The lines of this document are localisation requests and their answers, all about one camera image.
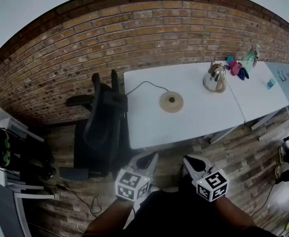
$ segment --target table leg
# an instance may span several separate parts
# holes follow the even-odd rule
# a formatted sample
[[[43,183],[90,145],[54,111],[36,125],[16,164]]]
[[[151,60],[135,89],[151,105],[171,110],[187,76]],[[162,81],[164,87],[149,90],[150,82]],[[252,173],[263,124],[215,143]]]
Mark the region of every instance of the table leg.
[[[15,196],[15,204],[16,204],[16,210],[17,215],[19,218],[21,229],[25,235],[25,237],[31,237],[31,233],[27,224],[27,219],[25,215],[24,205],[21,198],[17,198]]]
[[[228,135],[230,132],[232,132],[234,129],[236,129],[238,127],[237,126],[234,126],[234,127],[231,127],[229,129],[226,129],[226,130],[223,130],[221,132],[218,132],[215,136],[213,136],[211,139],[210,139],[210,144],[214,144],[216,143],[217,141],[221,140],[223,137],[225,137],[226,135]]]
[[[20,190],[44,190],[43,186],[37,186],[37,185],[26,185],[26,184],[15,184],[15,183],[7,183],[8,188],[15,188]]]
[[[271,117],[273,117],[277,112],[279,112],[281,109],[274,111],[268,115],[266,115],[264,118],[262,118],[259,122],[257,122],[255,125],[251,126],[251,130],[257,129],[259,126],[263,125],[267,120],[269,120]]]
[[[278,127],[276,127],[275,129],[273,129],[272,131],[265,133],[264,135],[259,137],[258,140],[259,141],[266,140],[267,138],[271,137],[275,133],[284,130],[287,126],[289,126],[289,119],[285,121],[284,123],[282,123],[281,125],[279,125]]]
[[[13,120],[11,120],[11,126],[14,126],[16,129],[20,130],[21,132],[25,133],[26,135],[29,135],[30,137],[32,137],[32,138],[34,138],[40,142],[44,142],[44,139],[35,135],[34,133],[30,132],[29,130],[25,129],[23,126],[21,126],[20,124],[16,123]]]
[[[15,198],[29,198],[29,199],[55,199],[55,195],[35,195],[26,193],[14,193]]]

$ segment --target black cable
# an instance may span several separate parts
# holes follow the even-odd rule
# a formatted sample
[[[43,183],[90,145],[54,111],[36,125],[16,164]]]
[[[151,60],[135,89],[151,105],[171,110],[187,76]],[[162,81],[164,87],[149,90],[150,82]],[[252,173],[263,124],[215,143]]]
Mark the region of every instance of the black cable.
[[[128,92],[128,93],[126,94],[126,96],[128,96],[130,93],[134,92],[138,87],[140,87],[140,86],[141,86],[142,84],[144,84],[145,82],[148,82],[149,84],[151,84],[151,85],[153,85],[153,86],[155,86],[155,87],[157,87],[157,88],[161,88],[161,89],[164,89],[164,90],[166,90],[166,91],[169,91],[168,89],[166,89],[166,88],[164,88],[164,87],[161,87],[161,86],[157,86],[157,85],[155,85],[154,83],[151,83],[151,82],[149,82],[149,81],[143,81],[143,82],[141,82],[136,88],[134,88],[132,91]]]
[[[268,194],[267,199],[266,199],[265,203],[263,204],[263,206],[260,207],[257,211],[255,211],[255,212],[251,215],[251,217],[253,217],[257,212],[259,212],[259,211],[266,205],[266,203],[267,203],[267,201],[268,201],[268,198],[269,198],[269,196],[270,196],[270,194],[271,194],[271,192],[272,192],[272,190],[273,190],[273,188],[274,188],[275,185],[276,185],[276,184],[273,184],[273,186],[272,186],[271,190],[269,191],[269,194]]]
[[[103,210],[102,207],[100,206],[100,203],[99,203],[99,196],[94,196],[91,204],[89,205],[89,204],[86,203],[83,199],[81,199],[81,198],[79,197],[79,195],[77,195],[77,193],[76,193],[75,191],[73,191],[73,190],[70,189],[70,188],[66,188],[65,186],[59,185],[59,184],[57,184],[57,185],[47,184],[47,183],[43,183],[43,184],[50,185],[50,186],[54,186],[54,187],[57,187],[57,188],[60,189],[60,190],[69,191],[69,192],[73,193],[81,202],[83,202],[84,204],[87,205],[90,213],[91,213],[95,218],[98,217],[96,214],[102,212],[102,210]],[[93,211],[93,210],[92,210],[95,201],[97,201],[97,206],[99,207],[99,211]]]
[[[278,215],[275,219],[273,219],[271,222],[269,222],[267,225],[262,226],[262,229],[265,229],[267,226],[269,226],[269,225],[272,224],[274,221],[276,221],[277,219],[279,219],[279,217],[283,216],[285,213],[289,213],[289,211],[285,211],[285,212],[281,213],[281,214]]]

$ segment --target white table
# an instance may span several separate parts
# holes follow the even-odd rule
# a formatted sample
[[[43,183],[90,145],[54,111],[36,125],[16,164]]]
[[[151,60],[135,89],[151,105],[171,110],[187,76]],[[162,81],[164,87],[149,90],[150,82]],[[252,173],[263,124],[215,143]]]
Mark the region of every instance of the white table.
[[[289,64],[275,63],[275,62],[266,62],[265,64],[269,68],[271,73],[274,75],[277,83],[282,88],[282,91],[285,94],[285,96],[286,96],[286,98],[287,98],[287,100],[289,102]],[[281,79],[279,77],[278,72],[282,72],[282,78],[283,78],[283,75],[285,76],[285,78]],[[287,112],[288,112],[288,115],[289,115],[289,105],[287,106],[286,109],[287,109]],[[266,122],[269,118],[271,118],[276,113],[277,112],[275,112],[273,114],[270,114],[270,115],[267,115],[262,120],[260,120],[257,124],[252,126],[251,129],[252,130],[256,129],[257,127],[262,125],[263,122]],[[263,136],[259,137],[258,139],[259,140],[266,139],[266,138],[272,136],[274,133],[284,130],[288,125],[289,125],[289,119],[286,120],[281,125],[279,125],[278,127],[276,127],[275,129],[273,129],[272,131],[270,131],[270,132],[264,134]]]
[[[128,97],[128,129],[132,149],[147,148],[215,133],[244,123],[238,103],[227,87],[211,93],[203,86],[210,63],[194,63],[142,69],[124,73],[125,92],[150,81],[184,99],[181,111],[171,114],[160,108],[164,89],[144,83]]]
[[[125,93],[143,81],[182,95],[184,107],[175,114],[159,106],[164,89],[144,83],[128,97],[128,128],[132,149],[147,148],[203,135],[217,133],[210,143],[215,143],[240,124],[260,117],[255,129],[289,105],[279,86],[271,89],[266,83],[274,78],[264,62],[257,62],[250,79],[242,81],[227,71],[227,89],[224,93],[211,93],[203,86],[203,76],[210,63],[182,64],[130,71],[124,73]],[[263,135],[260,140],[270,136]]]
[[[249,79],[242,81],[238,76],[232,76],[230,71],[226,71],[226,79],[231,88],[244,116],[244,121],[248,122],[260,117],[258,123],[251,127],[252,130],[263,125],[274,116],[279,110],[289,105],[287,97],[282,88],[276,83],[271,89],[267,88],[267,82],[275,77],[265,62],[257,62],[254,69],[249,74]],[[278,130],[289,125],[286,121]],[[276,130],[268,132],[258,139],[264,140],[274,134]]]

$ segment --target wooden floor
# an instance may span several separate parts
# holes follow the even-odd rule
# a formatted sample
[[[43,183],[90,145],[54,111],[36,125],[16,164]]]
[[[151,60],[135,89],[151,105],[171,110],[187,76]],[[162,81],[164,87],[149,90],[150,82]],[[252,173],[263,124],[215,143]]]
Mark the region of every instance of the wooden floor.
[[[249,122],[214,145],[210,145],[202,138],[197,138],[175,143],[171,148],[160,150],[154,183],[165,191],[176,191],[182,157],[186,154],[201,155],[207,157],[216,167],[223,168],[231,184],[227,197],[252,215],[264,204],[275,182],[274,170],[279,164],[277,149],[282,144],[282,139],[289,135],[289,128],[262,142],[259,142],[257,138],[287,119],[287,113],[282,111],[270,119],[266,127],[251,131],[250,125],[255,122]],[[54,164],[56,169],[60,166],[73,166],[74,129],[74,126],[51,129],[45,136],[56,158]],[[282,165],[283,170],[288,168],[289,164]],[[100,196],[103,211],[115,200],[111,176],[69,182],[62,180],[56,174],[47,183],[66,184],[88,203],[91,203],[94,196]],[[71,192],[61,191],[53,186],[50,188],[58,194],[59,198],[28,201],[26,203],[28,222],[61,236],[80,236],[77,224],[88,225],[94,217],[90,215],[87,206]],[[258,226],[278,236],[284,233],[284,226],[289,219],[289,182],[275,185],[268,202],[253,218]],[[34,237],[55,236],[32,225],[30,225],[30,230]]]

